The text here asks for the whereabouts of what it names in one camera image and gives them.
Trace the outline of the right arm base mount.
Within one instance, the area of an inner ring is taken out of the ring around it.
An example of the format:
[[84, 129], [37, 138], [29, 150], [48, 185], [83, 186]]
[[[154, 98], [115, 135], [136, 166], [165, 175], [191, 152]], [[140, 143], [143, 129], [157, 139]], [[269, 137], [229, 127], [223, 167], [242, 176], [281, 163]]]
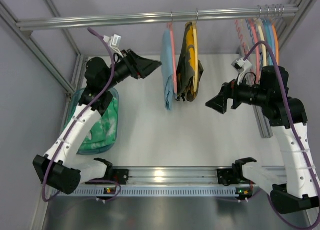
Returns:
[[216, 171], [218, 183], [220, 185], [229, 186], [240, 182], [237, 172], [233, 168], [218, 168]]

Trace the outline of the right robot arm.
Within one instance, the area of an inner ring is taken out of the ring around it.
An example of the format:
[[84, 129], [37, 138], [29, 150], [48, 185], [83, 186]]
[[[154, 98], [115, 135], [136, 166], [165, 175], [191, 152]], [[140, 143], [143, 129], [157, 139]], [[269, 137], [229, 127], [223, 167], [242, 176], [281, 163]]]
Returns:
[[308, 118], [301, 100], [288, 96], [289, 73], [280, 67], [263, 67], [260, 83], [248, 85], [234, 79], [222, 85], [219, 94], [206, 106], [221, 114], [227, 111], [228, 99], [232, 109], [242, 103], [259, 106], [269, 120], [284, 162], [286, 179], [281, 179], [262, 167], [253, 157], [232, 164], [238, 181], [252, 181], [270, 197], [280, 214], [318, 207], [319, 192], [310, 174], [315, 169], [308, 144]]

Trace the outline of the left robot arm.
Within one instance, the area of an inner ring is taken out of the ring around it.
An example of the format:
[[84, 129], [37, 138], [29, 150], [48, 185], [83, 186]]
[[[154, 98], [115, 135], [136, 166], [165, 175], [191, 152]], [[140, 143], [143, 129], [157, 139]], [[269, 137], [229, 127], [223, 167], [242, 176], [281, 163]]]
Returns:
[[123, 50], [111, 57], [111, 65], [100, 57], [86, 64], [86, 88], [75, 112], [59, 138], [44, 155], [36, 155], [33, 166], [42, 182], [64, 194], [73, 193], [79, 184], [89, 181], [111, 180], [113, 164], [94, 158], [84, 164], [74, 164], [74, 158], [85, 137], [95, 123], [106, 113], [112, 102], [110, 89], [128, 77], [144, 79], [162, 63], [137, 55], [133, 50]]

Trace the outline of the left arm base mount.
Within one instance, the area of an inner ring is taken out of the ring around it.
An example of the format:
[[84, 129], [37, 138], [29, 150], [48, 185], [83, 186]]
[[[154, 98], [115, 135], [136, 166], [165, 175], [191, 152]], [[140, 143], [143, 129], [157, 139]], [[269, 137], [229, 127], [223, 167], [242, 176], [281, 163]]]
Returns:
[[113, 168], [111, 180], [121, 185], [126, 185], [129, 180], [130, 170], [128, 168]]

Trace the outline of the pink clothes hanger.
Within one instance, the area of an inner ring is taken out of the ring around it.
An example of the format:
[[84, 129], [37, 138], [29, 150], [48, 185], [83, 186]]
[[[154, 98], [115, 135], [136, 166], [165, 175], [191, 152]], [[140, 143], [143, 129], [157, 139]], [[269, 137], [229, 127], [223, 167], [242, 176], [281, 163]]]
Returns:
[[174, 94], [178, 94], [178, 84], [177, 84], [177, 64], [176, 64], [176, 52], [175, 52], [175, 38], [174, 38], [174, 30], [172, 23], [167, 24], [167, 28], [170, 33], [170, 44], [171, 44], [171, 54], [172, 54], [172, 67], [173, 67], [173, 86], [174, 86]]

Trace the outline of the light blue trousers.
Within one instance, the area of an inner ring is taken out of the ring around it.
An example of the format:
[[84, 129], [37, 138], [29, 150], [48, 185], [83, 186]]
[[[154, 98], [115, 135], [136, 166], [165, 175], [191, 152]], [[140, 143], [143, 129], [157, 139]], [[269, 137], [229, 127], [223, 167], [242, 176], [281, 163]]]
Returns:
[[160, 61], [162, 62], [161, 73], [164, 88], [164, 105], [166, 110], [172, 110], [174, 97], [173, 83], [173, 56], [171, 47], [171, 36], [168, 29], [165, 30], [162, 36], [162, 49]]

